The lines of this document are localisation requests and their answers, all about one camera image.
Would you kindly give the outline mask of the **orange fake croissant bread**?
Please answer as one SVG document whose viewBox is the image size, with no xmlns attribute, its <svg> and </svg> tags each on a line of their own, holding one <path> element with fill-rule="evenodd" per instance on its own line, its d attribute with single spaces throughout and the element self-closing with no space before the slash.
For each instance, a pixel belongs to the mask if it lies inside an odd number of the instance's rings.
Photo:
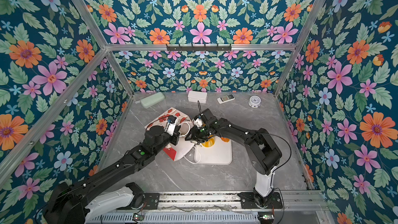
<svg viewBox="0 0 398 224">
<path fill-rule="evenodd" d="M 221 137 L 220 138 L 223 142 L 225 142 L 225 143 L 228 143 L 229 141 L 230 141 L 230 139 L 228 139 L 228 138 L 223 138 L 223 137 Z"/>
</svg>

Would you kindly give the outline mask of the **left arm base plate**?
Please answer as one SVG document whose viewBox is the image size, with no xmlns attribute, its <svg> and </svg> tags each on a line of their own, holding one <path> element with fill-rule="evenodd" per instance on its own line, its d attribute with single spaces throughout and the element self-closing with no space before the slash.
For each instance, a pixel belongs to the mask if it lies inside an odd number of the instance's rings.
<svg viewBox="0 0 398 224">
<path fill-rule="evenodd" d="M 138 197 L 134 197 L 133 201 L 124 210 L 156 210 L 160 202 L 159 193 L 143 193 Z"/>
</svg>

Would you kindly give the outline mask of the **red white paper bag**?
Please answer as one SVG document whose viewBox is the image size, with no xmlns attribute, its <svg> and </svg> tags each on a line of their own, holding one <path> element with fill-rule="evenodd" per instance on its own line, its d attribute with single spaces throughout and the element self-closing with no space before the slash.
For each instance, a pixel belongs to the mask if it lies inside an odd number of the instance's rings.
<svg viewBox="0 0 398 224">
<path fill-rule="evenodd" d="M 194 142 L 186 140 L 192 128 L 191 118 L 171 107 L 145 127 L 144 146 L 152 153 L 163 151 L 178 161 L 194 146 Z"/>
</svg>

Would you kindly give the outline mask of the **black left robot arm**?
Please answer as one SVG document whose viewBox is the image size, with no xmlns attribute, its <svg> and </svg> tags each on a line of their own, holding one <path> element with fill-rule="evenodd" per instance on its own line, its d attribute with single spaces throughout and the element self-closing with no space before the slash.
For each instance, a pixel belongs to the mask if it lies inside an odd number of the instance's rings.
<svg viewBox="0 0 398 224">
<path fill-rule="evenodd" d="M 176 127 L 173 132 L 168 132 L 162 126 L 153 126 L 145 132 L 143 142 L 128 150 L 114 164 L 70 186 L 67 183 L 56 186 L 43 208 L 45 221 L 48 224 L 83 224 L 90 213 L 90 202 L 109 187 L 152 163 L 168 144 L 177 144 L 179 129 Z"/>
</svg>

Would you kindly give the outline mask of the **yellow green fake bread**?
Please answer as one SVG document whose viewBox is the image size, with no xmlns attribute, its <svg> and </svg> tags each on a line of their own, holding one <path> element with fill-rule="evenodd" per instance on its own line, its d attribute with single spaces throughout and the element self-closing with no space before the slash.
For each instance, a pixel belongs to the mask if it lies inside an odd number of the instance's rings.
<svg viewBox="0 0 398 224">
<path fill-rule="evenodd" d="M 204 142 L 202 146 L 209 148 L 211 146 L 214 146 L 214 144 L 215 144 L 215 138 L 210 138 L 208 141 Z"/>
</svg>

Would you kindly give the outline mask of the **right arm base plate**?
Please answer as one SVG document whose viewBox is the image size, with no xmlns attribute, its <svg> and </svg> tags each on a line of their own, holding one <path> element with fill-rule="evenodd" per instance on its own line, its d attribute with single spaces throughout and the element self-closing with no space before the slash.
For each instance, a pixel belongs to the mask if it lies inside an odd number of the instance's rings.
<svg viewBox="0 0 398 224">
<path fill-rule="evenodd" d="M 272 192 L 267 197 L 252 192 L 240 192 L 237 194 L 240 198 L 241 208 L 243 209 L 283 209 L 284 204 L 280 193 Z"/>
</svg>

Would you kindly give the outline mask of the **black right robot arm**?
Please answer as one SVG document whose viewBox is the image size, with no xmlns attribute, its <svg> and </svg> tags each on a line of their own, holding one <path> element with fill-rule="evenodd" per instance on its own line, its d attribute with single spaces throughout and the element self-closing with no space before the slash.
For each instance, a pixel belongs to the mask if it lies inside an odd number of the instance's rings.
<svg viewBox="0 0 398 224">
<path fill-rule="evenodd" d="M 193 118 L 193 127 L 185 140 L 204 144 L 211 138 L 227 138 L 244 146 L 253 168 L 257 171 L 252 201 L 267 207 L 274 193 L 274 174 L 282 158 L 282 152 L 264 128 L 246 129 L 225 118 L 216 117 L 209 109 Z"/>
</svg>

